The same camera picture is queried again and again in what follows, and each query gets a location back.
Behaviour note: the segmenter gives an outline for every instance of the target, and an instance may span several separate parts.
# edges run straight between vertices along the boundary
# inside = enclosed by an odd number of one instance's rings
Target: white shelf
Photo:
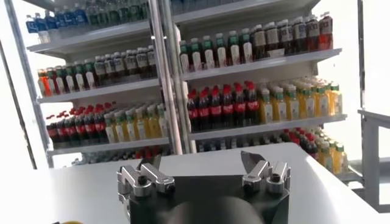
[[[254,125],[243,128],[230,128],[216,131],[206,131],[201,133],[190,134],[190,140],[213,139],[237,135],[248,135],[267,131],[282,130],[285,128],[307,127],[311,125],[320,125],[337,121],[344,121],[346,114],[340,114],[328,117],[313,117],[296,121],[275,122],[271,124]]]
[[[158,79],[150,79],[150,80],[145,80],[140,82],[112,85],[112,86],[91,89],[91,90],[86,90],[86,91],[81,91],[76,93],[68,93],[68,94],[62,94],[57,96],[38,98],[37,101],[38,103],[66,102],[75,99],[101,96],[101,95],[106,95],[111,93],[119,93],[119,92],[148,88],[148,87],[153,87],[158,85],[159,85]]]
[[[148,22],[128,23],[118,26],[87,32],[83,35],[65,38],[45,44],[27,47],[31,52],[66,58],[67,54],[74,54],[91,48],[99,48],[112,44],[113,40],[122,42],[130,39],[129,36],[139,35],[149,31]]]
[[[201,72],[191,72],[183,75],[183,81],[204,79],[204,78],[215,77],[220,75],[239,74],[243,72],[255,71],[264,68],[302,63],[306,61],[321,61],[339,55],[341,51],[342,51],[341,48],[326,50],[326,51],[316,51],[316,52],[298,54],[298,55],[287,56],[287,57],[265,59],[253,63],[229,66],[225,68],[215,68],[215,69],[204,70]]]
[[[118,149],[131,149],[131,148],[139,148],[153,145],[166,145],[169,144],[168,138],[155,138],[155,139],[147,139],[133,142],[121,142],[114,144],[97,144],[97,145],[89,145],[89,146],[81,146],[67,149],[56,149],[56,150],[48,150],[46,154],[48,156],[54,155],[63,155],[70,153],[91,153],[91,152],[100,152],[100,151],[111,151]]]

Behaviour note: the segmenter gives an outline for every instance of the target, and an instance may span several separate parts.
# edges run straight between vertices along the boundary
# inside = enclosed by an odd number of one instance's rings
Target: bottle label
[[[245,63],[253,62],[252,44],[250,42],[244,43]]]
[[[294,26],[295,39],[306,38],[306,26],[303,23]]]
[[[82,74],[76,74],[76,80],[77,80],[77,85],[79,86],[80,91],[84,91],[84,79]]]
[[[328,116],[329,113],[328,97],[326,96],[321,97],[319,104],[320,104],[321,116]]]
[[[284,102],[278,103],[278,112],[279,112],[279,118],[281,121],[287,120],[286,103],[284,103]]]
[[[90,86],[90,89],[95,89],[96,85],[95,85],[95,79],[93,77],[93,73],[87,72],[87,73],[85,73],[85,76],[87,77],[88,85]]]
[[[224,47],[219,47],[217,50],[218,53],[218,62],[219,62],[219,67],[223,68],[227,66],[227,61],[226,61],[226,48]]]
[[[314,117],[314,99],[306,99],[306,113],[308,117]]]
[[[60,77],[57,77],[55,79],[55,82],[57,82],[58,90],[60,91],[60,94],[65,94],[65,85],[63,84],[63,80]]]
[[[184,73],[189,73],[190,72],[190,63],[188,61],[188,55],[187,54],[182,54],[180,56],[180,62],[182,63],[182,70]]]
[[[299,102],[298,100],[290,101],[291,120],[299,119]]]
[[[277,44],[279,43],[278,40],[278,30],[275,29],[270,29],[267,30],[267,44]]]
[[[193,61],[194,61],[194,69],[195,71],[201,71],[202,70],[202,60],[200,59],[200,53],[194,52],[193,53]]]
[[[233,65],[239,65],[239,47],[238,47],[238,45],[231,46],[230,51],[232,53]]]
[[[253,37],[254,37],[253,40],[256,47],[266,45],[266,35],[264,31],[255,32]]]
[[[105,132],[107,134],[107,137],[108,137],[108,141],[109,143],[115,143],[115,135],[114,135],[114,131],[112,130],[111,127],[106,127],[105,128]]]
[[[207,50],[205,51],[205,58],[206,58],[206,66],[207,66],[207,69],[215,68],[213,50],[207,49]]]

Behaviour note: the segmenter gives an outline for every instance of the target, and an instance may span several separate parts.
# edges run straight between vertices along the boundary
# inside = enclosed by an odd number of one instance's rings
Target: plastic bottle
[[[41,18],[41,15],[39,13],[35,14],[35,24],[38,29],[38,37],[40,40],[40,43],[49,43],[50,42],[50,36],[48,32],[48,28],[46,26],[46,21]]]
[[[240,64],[240,47],[238,43],[238,36],[235,30],[229,32],[229,38],[227,42],[228,48],[228,58],[230,60],[230,65],[239,65]]]
[[[210,40],[210,36],[203,37],[203,48],[205,51],[205,68],[213,69],[215,68],[214,60],[214,47],[213,42]]]
[[[319,21],[320,36],[319,49],[333,49],[333,19],[329,12],[324,13],[324,17]]]
[[[197,38],[191,39],[191,51],[192,51],[192,59],[194,63],[194,71],[201,71],[203,70],[203,50],[202,45],[198,41]]]

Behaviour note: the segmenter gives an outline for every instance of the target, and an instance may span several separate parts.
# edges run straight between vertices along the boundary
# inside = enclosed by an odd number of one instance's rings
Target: dark soda bottle
[[[212,95],[213,98],[211,100],[211,117],[213,121],[213,128],[216,129],[222,127],[222,107],[218,87],[213,89]]]
[[[211,129],[210,107],[208,93],[203,90],[199,99],[199,122],[201,130]]]

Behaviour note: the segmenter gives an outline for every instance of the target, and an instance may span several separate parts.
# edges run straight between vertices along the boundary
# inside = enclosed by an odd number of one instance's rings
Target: table surface
[[[162,159],[160,170],[172,176],[244,174],[242,150],[259,153],[271,163],[286,161],[291,166],[290,223],[369,223],[378,219],[375,210],[292,143],[167,156]],[[118,161],[13,174],[10,176],[13,180],[6,181],[8,189],[1,191],[10,198],[5,199],[11,207],[7,215],[14,220],[12,223],[78,220],[86,224],[125,224],[127,219],[116,194],[116,171],[120,166],[136,166],[138,162]]]

